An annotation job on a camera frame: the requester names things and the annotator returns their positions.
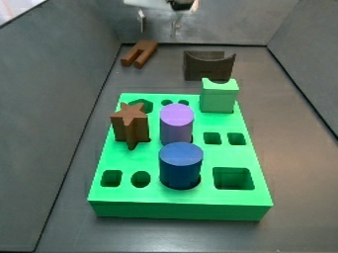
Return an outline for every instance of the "gray table surface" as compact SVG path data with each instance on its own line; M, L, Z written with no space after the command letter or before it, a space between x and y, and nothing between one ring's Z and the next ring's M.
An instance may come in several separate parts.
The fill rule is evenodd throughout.
M199 92L183 81L186 49L238 53L233 77L276 201L261 222L102 218L86 200L119 94ZM162 45L142 70L117 61L38 251L337 251L337 164L337 140L265 47Z

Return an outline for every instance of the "round hole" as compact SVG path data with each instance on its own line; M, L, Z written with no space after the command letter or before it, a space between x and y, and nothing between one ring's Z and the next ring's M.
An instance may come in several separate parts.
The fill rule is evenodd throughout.
M138 171L134 175L133 175L133 185L137 188L145 188L150 185L151 183L151 175L149 172L146 171Z
M163 104L163 106L167 106L167 105L173 104L173 100L165 99L162 104Z
M178 102L179 102L181 104L185 104L185 105L189 106L189 101L186 101L186 100L179 100Z

